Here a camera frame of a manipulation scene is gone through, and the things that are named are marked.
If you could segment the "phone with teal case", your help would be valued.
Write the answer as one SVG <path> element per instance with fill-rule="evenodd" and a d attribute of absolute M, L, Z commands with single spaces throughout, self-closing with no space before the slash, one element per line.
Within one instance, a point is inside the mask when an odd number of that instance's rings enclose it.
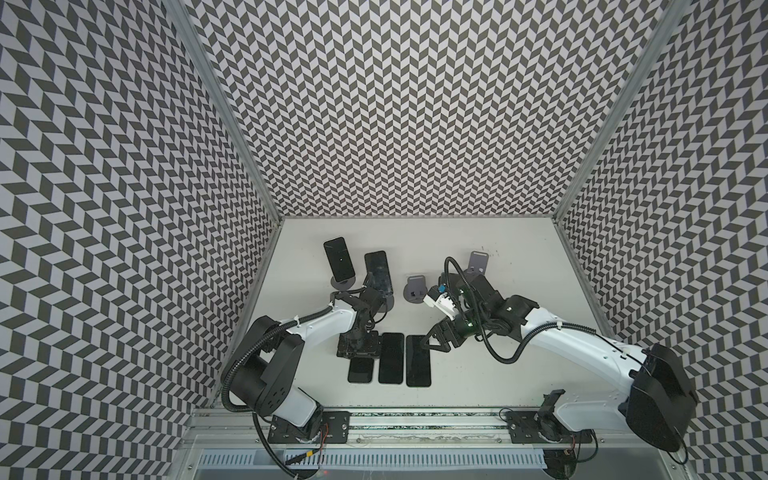
<path fill-rule="evenodd" d="M 423 335 L 406 337 L 406 384 L 412 388 L 432 385 L 430 350 L 421 345 Z"/>

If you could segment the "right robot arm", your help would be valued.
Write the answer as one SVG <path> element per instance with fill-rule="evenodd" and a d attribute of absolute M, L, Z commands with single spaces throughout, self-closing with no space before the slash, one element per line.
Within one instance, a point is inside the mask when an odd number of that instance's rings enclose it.
<path fill-rule="evenodd" d="M 537 347 L 608 383 L 608 390 L 596 393 L 555 389 L 547 394 L 538 413 L 542 437 L 554 440 L 566 431 L 629 431 L 658 450 L 684 448 L 699 399 L 671 348 L 642 348 L 609 339 L 521 295 L 502 297 L 482 275 L 464 280 L 450 274 L 431 287 L 423 301 L 444 316 L 423 340 L 426 348 L 449 352 L 470 337 L 486 340 L 496 335 L 518 343 L 511 356 L 493 356 L 502 364 L 514 364 L 526 348 Z"/>

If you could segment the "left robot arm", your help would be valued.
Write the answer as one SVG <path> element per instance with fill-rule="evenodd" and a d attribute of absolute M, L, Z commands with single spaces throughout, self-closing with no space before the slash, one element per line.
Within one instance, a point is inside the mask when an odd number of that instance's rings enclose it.
<path fill-rule="evenodd" d="M 290 442 L 317 439 L 324 430 L 324 407 L 294 385 L 302 354 L 337 338 L 339 358 L 379 358 L 375 316 L 388 311 L 390 300 L 387 293 L 362 287 L 332 293 L 326 307 L 305 316 L 253 321 L 221 374 L 222 406 L 273 419 L 289 428 Z"/>

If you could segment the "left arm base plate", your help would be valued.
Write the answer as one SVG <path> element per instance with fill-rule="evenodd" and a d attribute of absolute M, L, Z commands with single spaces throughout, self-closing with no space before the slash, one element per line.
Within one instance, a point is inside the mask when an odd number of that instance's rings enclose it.
<path fill-rule="evenodd" d="M 269 428 L 268 441 L 273 444 L 346 444 L 351 413 L 343 410 L 320 410 L 301 427 L 275 416 Z"/>

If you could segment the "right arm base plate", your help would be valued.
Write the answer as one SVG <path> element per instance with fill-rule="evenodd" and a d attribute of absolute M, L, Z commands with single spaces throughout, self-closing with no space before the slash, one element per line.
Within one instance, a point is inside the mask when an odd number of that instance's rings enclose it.
<path fill-rule="evenodd" d="M 533 410 L 502 409 L 499 419 L 505 423 L 513 444 L 591 444 L 589 430 L 571 431 L 553 415 Z"/>

